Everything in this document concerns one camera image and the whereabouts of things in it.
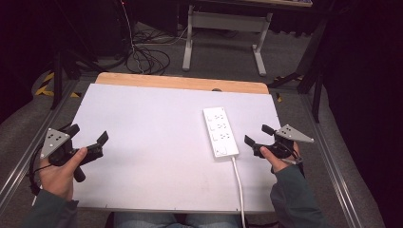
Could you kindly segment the person's left hand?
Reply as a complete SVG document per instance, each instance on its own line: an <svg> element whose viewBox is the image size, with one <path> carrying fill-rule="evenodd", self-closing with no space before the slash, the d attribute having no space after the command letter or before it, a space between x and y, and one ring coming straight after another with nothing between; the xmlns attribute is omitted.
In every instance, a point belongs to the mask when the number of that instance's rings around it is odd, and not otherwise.
<svg viewBox="0 0 403 228"><path fill-rule="evenodd" d="M80 148L76 154L62 166L54 166L48 159L40 160L41 170L39 177L44 190L66 200L73 198L73 178L74 171L87 154L85 147Z"/></svg>

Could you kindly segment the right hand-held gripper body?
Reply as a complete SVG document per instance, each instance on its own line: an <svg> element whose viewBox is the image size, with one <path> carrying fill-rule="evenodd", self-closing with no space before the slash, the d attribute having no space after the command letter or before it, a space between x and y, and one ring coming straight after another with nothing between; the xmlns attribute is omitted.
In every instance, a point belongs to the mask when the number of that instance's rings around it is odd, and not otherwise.
<svg viewBox="0 0 403 228"><path fill-rule="evenodd" d="M282 128L276 130L276 134L273 137L275 142L271 145L257 144L258 157L262 159L264 158L259 149L261 147L266 147L277 158L286 159L290 156L296 155L294 142L313 143L315 141L313 138L306 136L289 124L286 124Z"/></svg>

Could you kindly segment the person's right leg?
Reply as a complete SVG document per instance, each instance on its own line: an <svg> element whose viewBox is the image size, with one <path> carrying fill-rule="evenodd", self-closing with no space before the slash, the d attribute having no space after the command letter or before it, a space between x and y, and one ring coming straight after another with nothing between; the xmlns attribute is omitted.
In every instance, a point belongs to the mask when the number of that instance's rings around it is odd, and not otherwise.
<svg viewBox="0 0 403 228"><path fill-rule="evenodd" d="M236 215L189 214L184 223L192 228L242 228Z"/></svg>

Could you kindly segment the black metal stand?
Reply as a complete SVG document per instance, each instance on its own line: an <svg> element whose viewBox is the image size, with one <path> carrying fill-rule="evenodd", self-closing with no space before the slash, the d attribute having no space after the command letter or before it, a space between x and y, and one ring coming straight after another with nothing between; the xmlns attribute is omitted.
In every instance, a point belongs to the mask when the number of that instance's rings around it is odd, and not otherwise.
<svg viewBox="0 0 403 228"><path fill-rule="evenodd" d="M273 83L268 85L269 88L277 88L301 77L301 81L297 86L297 92L299 94L307 94L311 88L314 89L311 113L317 123L319 122L318 112L323 85L319 48L322 44L322 37L327 24L327 19L322 19L319 22L310 42L308 43L307 48L302 55L296 71L283 78L279 77Z"/></svg>

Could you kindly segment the person's left leg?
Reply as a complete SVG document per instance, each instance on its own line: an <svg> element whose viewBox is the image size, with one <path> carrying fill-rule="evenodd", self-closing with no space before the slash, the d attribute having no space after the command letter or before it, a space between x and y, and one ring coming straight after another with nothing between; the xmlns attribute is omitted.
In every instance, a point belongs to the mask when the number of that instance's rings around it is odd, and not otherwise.
<svg viewBox="0 0 403 228"><path fill-rule="evenodd" d="M129 213L121 212L114 215L114 228L165 228L176 223L171 214L165 213Z"/></svg>

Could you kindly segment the white frame desk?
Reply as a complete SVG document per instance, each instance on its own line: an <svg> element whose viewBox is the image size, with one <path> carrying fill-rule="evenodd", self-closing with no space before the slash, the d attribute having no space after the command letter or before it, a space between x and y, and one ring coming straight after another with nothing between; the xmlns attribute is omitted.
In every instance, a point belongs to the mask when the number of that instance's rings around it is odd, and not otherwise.
<svg viewBox="0 0 403 228"><path fill-rule="evenodd" d="M270 9L265 16L246 16L234 15L228 13L201 12L194 10L194 5L189 5L187 13L187 38L184 49L182 70L188 71L191 65L192 57L192 30L199 29L229 29L237 31L258 32L259 41L252 45L252 52L258 68L259 76L266 76L266 69L261 57L261 49L264 44L266 34L272 21L274 10L305 10L309 9L312 0L230 0L235 5L245 4L252 6L257 4L259 7Z"/></svg>

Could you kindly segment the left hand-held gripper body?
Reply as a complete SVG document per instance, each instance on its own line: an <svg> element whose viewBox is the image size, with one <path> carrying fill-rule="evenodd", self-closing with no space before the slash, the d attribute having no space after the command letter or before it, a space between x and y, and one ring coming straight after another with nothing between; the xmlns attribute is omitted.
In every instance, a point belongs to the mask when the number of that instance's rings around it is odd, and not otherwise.
<svg viewBox="0 0 403 228"><path fill-rule="evenodd" d="M57 151L59 151L60 156L54 165L64 165L69 160L69 156L67 154L73 151L72 140L65 134L65 132L49 128L45 136L40 158L50 159L50 156L55 154Z"/></svg>

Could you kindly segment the person's leg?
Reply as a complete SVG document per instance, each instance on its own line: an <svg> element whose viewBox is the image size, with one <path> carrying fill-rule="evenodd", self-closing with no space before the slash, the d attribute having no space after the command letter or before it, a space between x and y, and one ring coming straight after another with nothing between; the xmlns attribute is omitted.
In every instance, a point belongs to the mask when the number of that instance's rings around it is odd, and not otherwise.
<svg viewBox="0 0 403 228"><path fill-rule="evenodd" d="M165 228L176 223L171 214L165 213L129 213L121 212L114 215L114 228Z"/></svg>
<svg viewBox="0 0 403 228"><path fill-rule="evenodd" d="M184 223L192 228L242 228L236 215L189 214Z"/></svg>

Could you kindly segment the black tripod stand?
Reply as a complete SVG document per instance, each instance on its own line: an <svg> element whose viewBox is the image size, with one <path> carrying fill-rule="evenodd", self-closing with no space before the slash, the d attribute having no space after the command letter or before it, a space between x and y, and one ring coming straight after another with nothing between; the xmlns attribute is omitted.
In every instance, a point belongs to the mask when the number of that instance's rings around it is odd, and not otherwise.
<svg viewBox="0 0 403 228"><path fill-rule="evenodd" d="M98 66L93 61L90 61L87 57L79 54L77 51L67 48L56 51L53 59L54 95L51 110L55 109L63 98L63 73L72 80L78 80L81 77L81 72L77 65L78 62L89 67L92 71L106 72L104 68Z"/></svg>

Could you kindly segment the person's right hand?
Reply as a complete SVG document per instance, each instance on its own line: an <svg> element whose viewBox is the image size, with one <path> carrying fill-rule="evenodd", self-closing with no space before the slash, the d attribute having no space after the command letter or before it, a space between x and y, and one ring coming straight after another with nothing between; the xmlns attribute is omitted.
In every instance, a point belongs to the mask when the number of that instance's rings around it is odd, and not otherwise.
<svg viewBox="0 0 403 228"><path fill-rule="evenodd" d="M279 159L277 158L269 149L266 147L261 147L259 149L260 153L263 155L263 157L269 161L272 164L273 170L275 173L281 171L282 169L287 168L288 166L292 164L296 164L297 160L295 157L290 156L286 159Z"/></svg>

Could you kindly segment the yellow black floor tape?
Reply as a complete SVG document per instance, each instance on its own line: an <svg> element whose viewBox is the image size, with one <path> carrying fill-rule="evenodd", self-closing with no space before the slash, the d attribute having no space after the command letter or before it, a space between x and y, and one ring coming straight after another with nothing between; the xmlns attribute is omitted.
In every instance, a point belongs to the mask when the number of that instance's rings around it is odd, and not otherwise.
<svg viewBox="0 0 403 228"><path fill-rule="evenodd" d="M35 94L37 96L39 95L44 95L44 96L49 96L49 97L53 97L54 96L54 92L51 90L48 90L48 86L50 84L50 81L54 78L54 73L50 72L45 79L43 80L43 82L40 84L39 88L36 90Z"/></svg>

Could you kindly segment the aluminium rail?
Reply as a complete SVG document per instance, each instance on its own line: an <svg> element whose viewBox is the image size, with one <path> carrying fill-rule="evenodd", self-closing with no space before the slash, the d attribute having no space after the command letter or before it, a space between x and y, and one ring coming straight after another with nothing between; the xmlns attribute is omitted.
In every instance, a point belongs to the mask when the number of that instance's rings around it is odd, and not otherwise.
<svg viewBox="0 0 403 228"><path fill-rule="evenodd" d="M34 137L31 139L31 142L21 156L21 159L11 170L7 181L0 190L0 214L5 210L19 184L28 172L31 156L35 153L36 149L40 147L40 143L44 139L48 128L55 122L55 119L58 117L63 105L66 103L67 98L73 92L77 84L78 82L76 80L66 82L61 101L54 109L48 111L47 116L43 121L41 121L41 125L37 128Z"/></svg>
<svg viewBox="0 0 403 228"><path fill-rule="evenodd" d="M302 102L302 105L304 106L305 112L309 116L310 123L313 126L318 148L321 152L322 159L324 160L324 164L330 176L337 199L347 220L349 228L363 228L362 222L355 209L346 181L344 180L340 169L334 160L334 157L331 153L328 143L326 142L325 135L323 134L320 124L316 122L316 119L312 114L312 106L309 97L307 95L300 95L299 98Z"/></svg>

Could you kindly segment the white board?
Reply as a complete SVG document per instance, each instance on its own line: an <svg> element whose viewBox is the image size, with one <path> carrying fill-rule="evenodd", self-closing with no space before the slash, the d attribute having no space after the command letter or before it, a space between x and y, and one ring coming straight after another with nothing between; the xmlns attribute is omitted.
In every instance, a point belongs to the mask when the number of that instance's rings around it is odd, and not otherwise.
<svg viewBox="0 0 403 228"><path fill-rule="evenodd" d="M238 156L213 156L202 111L223 107ZM247 135L271 143L261 127L279 126L270 95L123 85L89 86L74 118L75 146L105 131L102 158L84 165L74 186L82 208L111 211L266 213L276 179L268 161L254 156Z"/></svg>

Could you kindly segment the white power strip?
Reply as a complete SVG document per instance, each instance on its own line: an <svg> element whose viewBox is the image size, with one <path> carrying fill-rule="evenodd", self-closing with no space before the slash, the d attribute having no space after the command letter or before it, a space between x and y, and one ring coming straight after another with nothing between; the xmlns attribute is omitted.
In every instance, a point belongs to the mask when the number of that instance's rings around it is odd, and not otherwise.
<svg viewBox="0 0 403 228"><path fill-rule="evenodd" d="M205 108L202 113L214 157L223 159L237 156L239 150L225 109L223 107L210 107Z"/></svg>

